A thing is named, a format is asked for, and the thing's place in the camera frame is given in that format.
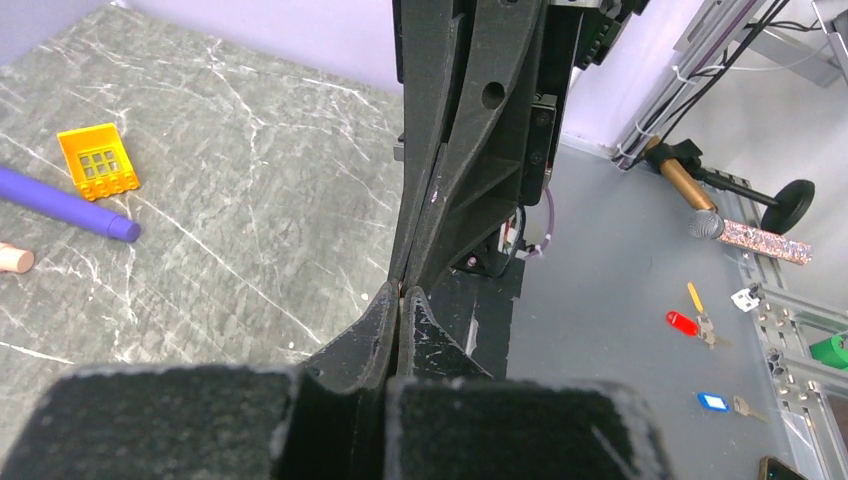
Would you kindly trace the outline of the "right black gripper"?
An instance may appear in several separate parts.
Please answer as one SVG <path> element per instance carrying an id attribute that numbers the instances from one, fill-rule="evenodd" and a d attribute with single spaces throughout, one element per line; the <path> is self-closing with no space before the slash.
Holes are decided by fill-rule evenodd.
<path id="1" fill-rule="evenodd" d="M 404 142 L 391 279 L 430 287 L 514 212 L 500 186 L 525 140 L 519 202 L 539 203 L 573 71 L 601 64 L 648 4 L 393 3 Z"/>

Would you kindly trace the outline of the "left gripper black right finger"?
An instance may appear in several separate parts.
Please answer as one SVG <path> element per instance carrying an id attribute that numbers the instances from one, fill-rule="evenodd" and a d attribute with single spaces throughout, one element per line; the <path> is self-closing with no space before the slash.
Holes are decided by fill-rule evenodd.
<path id="1" fill-rule="evenodd" d="M 618 382 L 495 380 L 408 291 L 387 385 L 388 479 L 671 479 L 644 398 Z"/>

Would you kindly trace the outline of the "black round stand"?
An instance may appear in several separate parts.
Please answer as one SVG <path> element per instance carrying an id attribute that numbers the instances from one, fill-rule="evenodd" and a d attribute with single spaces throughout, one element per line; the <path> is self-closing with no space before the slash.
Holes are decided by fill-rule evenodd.
<path id="1" fill-rule="evenodd" d="M 766 207 L 761 228 L 775 234 L 789 232 L 807 213 L 815 197 L 815 183 L 806 179 L 793 180 L 774 196 L 736 184 L 718 173 L 708 171 L 701 163 L 702 151 L 690 139 L 670 145 L 683 169 L 695 180 L 719 190 L 730 191 Z"/>

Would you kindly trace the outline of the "yellow key tag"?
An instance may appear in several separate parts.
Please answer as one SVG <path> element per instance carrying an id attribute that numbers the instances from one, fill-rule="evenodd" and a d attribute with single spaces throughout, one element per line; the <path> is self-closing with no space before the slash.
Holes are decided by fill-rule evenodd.
<path id="1" fill-rule="evenodd" d="M 697 291 L 697 289 L 696 289 L 696 287 L 695 287 L 695 285 L 694 285 L 694 283 L 693 283 L 693 282 L 688 282 L 688 283 L 687 283 L 687 290 L 688 290 L 688 292 L 689 292 L 689 295 L 690 295 L 690 298 L 691 298 L 691 301 L 692 301 L 692 303 L 693 303 L 693 306 L 694 306 L 695 310 L 696 310 L 696 311 L 697 311 L 700 315 L 703 315 L 703 314 L 705 313 L 705 308 L 704 308 L 704 306 L 703 306 L 703 303 L 702 303 L 702 301 L 701 301 L 701 299 L 700 299 L 699 293 L 698 293 L 698 291 Z"/>

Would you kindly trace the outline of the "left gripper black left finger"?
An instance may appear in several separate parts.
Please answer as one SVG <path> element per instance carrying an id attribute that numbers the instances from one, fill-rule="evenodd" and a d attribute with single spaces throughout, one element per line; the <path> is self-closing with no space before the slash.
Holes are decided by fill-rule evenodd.
<path id="1" fill-rule="evenodd" d="M 300 365 L 88 366 L 41 397 L 5 479 L 378 479 L 399 314 L 381 286 Z"/>

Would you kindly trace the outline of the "green plastic part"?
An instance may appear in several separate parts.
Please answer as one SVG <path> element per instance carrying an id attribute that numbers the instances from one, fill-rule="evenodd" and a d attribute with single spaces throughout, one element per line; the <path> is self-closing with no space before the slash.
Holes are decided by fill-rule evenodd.
<path id="1" fill-rule="evenodd" d="M 843 371 L 847 370 L 848 359 L 846 336 L 833 335 L 816 342 L 810 346 L 810 353 L 813 359 L 826 366 Z"/>

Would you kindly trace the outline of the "yellow grid brick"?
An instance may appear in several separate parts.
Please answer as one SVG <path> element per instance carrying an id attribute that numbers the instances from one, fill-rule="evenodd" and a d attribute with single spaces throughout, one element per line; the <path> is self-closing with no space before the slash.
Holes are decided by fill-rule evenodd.
<path id="1" fill-rule="evenodd" d="M 136 175 L 114 123 L 60 132 L 57 140 L 74 187 L 88 201 L 136 190 Z"/>

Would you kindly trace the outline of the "aluminium frame rail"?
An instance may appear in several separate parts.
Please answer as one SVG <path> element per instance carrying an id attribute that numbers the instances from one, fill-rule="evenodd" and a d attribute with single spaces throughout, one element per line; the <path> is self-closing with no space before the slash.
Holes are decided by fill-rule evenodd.
<path id="1" fill-rule="evenodd" d="M 632 131 L 617 144 L 612 160 L 619 169 L 629 170 L 644 162 L 642 152 L 653 136 L 665 142 L 672 128 L 733 67 L 741 54 L 765 36 L 769 24 L 786 4 L 770 1 L 765 16 L 756 18 L 761 5 L 759 1 L 703 2 L 678 42 L 679 54 L 653 94 L 651 105 L 639 111 Z M 705 168 L 751 188 L 737 177 Z M 744 216 L 737 222 L 762 229 L 760 221 L 766 207 L 737 196 Z M 844 479 L 847 445 L 828 399 L 846 396 L 847 372 L 813 359 L 806 335 L 816 330 L 828 337 L 847 337 L 847 316 L 791 293 L 783 283 L 779 266 L 781 262 L 790 262 L 741 251 L 740 271 L 747 284 L 740 292 L 746 301 L 742 309 L 752 316 L 759 331 L 778 408 L 790 420 L 786 429 L 792 432 L 795 423 L 802 421 L 803 426 L 797 429 L 798 438 L 810 441 L 812 473 L 823 479 Z"/>

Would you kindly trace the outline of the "black smartphone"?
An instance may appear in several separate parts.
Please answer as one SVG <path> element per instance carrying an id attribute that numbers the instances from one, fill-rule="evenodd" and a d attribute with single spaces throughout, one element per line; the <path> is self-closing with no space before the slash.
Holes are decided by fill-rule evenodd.
<path id="1" fill-rule="evenodd" d="M 760 459 L 758 480 L 807 480 L 792 467 L 774 456 L 764 456 Z"/>

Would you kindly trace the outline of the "purple toy microphone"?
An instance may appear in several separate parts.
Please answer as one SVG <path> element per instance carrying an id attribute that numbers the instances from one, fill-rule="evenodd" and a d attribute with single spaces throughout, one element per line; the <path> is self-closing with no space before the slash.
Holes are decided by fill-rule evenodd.
<path id="1" fill-rule="evenodd" d="M 138 223 L 117 212 L 4 166 L 1 167 L 1 198 L 106 238 L 132 243 L 141 234 Z"/>

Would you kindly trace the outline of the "gold microphone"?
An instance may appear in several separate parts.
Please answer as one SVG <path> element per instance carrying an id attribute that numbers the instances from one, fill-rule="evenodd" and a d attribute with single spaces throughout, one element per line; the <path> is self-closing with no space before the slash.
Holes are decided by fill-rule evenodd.
<path id="1" fill-rule="evenodd" d="M 642 159 L 668 180 L 693 209 L 716 212 L 716 204 L 692 174 L 701 166 L 701 155 L 702 151 L 691 139 L 671 145 L 653 136 L 642 152 Z"/>

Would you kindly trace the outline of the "glitter microphone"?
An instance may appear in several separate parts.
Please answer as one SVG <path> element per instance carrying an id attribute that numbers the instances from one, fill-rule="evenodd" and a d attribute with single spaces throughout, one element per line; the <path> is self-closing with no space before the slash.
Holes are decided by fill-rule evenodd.
<path id="1" fill-rule="evenodd" d="M 796 265 L 812 260 L 812 246 L 753 226 L 723 219 L 710 210 L 697 210 L 689 221 L 689 231 L 696 238 L 717 240 L 740 249 Z"/>

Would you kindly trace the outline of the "red key tag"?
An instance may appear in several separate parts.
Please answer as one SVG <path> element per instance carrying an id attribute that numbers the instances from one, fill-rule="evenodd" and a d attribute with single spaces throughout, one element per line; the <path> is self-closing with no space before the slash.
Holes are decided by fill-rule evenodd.
<path id="1" fill-rule="evenodd" d="M 669 326 L 687 337 L 699 336 L 699 325 L 694 320 L 677 311 L 669 311 L 665 316 L 665 320 Z"/>

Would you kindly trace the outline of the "pink toy microphone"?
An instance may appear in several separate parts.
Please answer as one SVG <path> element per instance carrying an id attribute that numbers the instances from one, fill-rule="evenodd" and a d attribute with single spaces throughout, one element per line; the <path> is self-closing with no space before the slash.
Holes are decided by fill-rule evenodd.
<path id="1" fill-rule="evenodd" d="M 31 251 L 8 243 L 1 243 L 0 256 L 2 273 L 23 274 L 28 272 L 35 262 L 35 256 Z"/>

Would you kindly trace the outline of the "blue key tag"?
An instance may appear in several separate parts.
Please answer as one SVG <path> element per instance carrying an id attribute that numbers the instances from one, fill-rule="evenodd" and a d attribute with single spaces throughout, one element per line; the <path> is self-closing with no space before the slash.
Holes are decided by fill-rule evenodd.
<path id="1" fill-rule="evenodd" d="M 709 392 L 698 392 L 696 398 L 706 410 L 720 413 L 728 413 L 730 411 L 728 402 L 720 395 Z"/>

